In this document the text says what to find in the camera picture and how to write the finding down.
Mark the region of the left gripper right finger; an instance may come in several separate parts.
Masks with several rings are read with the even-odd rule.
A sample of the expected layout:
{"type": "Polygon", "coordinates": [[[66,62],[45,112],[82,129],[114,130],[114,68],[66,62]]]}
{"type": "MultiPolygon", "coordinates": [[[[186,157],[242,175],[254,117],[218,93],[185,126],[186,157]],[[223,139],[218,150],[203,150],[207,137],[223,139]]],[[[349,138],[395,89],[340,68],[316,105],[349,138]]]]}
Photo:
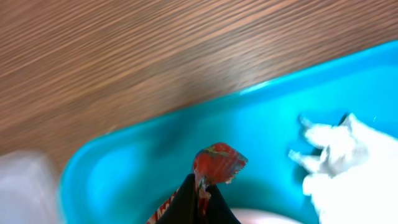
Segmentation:
{"type": "Polygon", "coordinates": [[[241,224],[216,185],[209,186],[207,191],[211,194],[211,198],[205,215],[206,224],[241,224]]]}

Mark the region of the teal serving tray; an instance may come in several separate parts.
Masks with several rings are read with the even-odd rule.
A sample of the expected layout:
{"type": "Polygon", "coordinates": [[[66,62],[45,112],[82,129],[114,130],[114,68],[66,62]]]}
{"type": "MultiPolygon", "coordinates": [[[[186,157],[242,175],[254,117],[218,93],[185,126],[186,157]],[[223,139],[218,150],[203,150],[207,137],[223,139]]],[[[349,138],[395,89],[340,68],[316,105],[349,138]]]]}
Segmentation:
{"type": "Polygon", "coordinates": [[[302,193],[305,171],[287,152],[313,152],[299,136],[299,117],[337,124],[346,113],[397,135],[396,41],[91,140],[63,171],[63,214],[67,223],[145,223],[191,171],[195,154],[224,142],[248,159],[231,184],[220,185],[229,206],[316,223],[302,193]]]}

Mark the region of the pink plate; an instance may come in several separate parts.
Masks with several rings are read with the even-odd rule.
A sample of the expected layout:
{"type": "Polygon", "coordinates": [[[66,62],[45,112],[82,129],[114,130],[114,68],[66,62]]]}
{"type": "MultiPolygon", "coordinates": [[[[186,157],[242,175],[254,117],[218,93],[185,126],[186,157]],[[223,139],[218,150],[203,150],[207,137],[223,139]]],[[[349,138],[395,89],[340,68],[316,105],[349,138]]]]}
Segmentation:
{"type": "Polygon", "coordinates": [[[302,224],[292,218],[262,210],[232,208],[231,211],[242,224],[302,224]]]}

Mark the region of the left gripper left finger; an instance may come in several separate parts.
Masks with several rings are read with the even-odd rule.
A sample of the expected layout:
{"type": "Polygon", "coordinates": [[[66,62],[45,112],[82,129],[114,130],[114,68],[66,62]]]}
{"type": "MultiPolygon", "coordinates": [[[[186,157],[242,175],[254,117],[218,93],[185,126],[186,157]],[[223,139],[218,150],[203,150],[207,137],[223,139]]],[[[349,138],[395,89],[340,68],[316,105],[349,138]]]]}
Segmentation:
{"type": "Polygon", "coordinates": [[[178,190],[159,209],[156,224],[197,224],[195,176],[188,174],[178,190]]]}

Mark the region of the red snack wrapper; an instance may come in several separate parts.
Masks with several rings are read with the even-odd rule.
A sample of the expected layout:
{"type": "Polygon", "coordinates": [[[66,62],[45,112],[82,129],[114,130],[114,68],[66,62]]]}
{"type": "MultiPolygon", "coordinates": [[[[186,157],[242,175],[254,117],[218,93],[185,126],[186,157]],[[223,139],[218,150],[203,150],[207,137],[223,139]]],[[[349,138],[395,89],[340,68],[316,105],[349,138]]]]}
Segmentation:
{"type": "MultiPolygon", "coordinates": [[[[205,215],[211,198],[207,188],[211,185],[230,184],[247,163],[245,156],[223,142],[206,147],[196,154],[191,174],[195,176],[197,224],[206,224],[205,215]]],[[[152,214],[146,221],[147,224],[156,224],[159,210],[158,208],[152,214]]]]}

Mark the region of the white napkin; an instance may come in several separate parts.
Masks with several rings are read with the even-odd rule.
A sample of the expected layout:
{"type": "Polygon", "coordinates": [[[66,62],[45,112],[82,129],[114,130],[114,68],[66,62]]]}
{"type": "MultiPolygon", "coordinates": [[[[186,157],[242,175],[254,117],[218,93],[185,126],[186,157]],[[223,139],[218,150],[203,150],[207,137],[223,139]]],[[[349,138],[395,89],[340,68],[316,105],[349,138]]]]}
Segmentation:
{"type": "Polygon", "coordinates": [[[318,156],[289,151],[308,175],[303,194],[311,198],[321,224],[397,224],[397,138],[354,114],[339,125],[300,120],[303,136],[318,156]]]}

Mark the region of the clear plastic bin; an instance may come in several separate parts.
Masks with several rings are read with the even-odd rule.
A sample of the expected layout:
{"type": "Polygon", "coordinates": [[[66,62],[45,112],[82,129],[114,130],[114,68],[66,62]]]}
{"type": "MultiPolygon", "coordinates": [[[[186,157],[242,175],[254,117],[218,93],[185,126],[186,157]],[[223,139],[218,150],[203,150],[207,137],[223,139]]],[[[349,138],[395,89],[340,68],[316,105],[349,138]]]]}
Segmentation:
{"type": "Polygon", "coordinates": [[[37,151],[1,156],[1,224],[61,224],[57,180],[47,157],[37,151]]]}

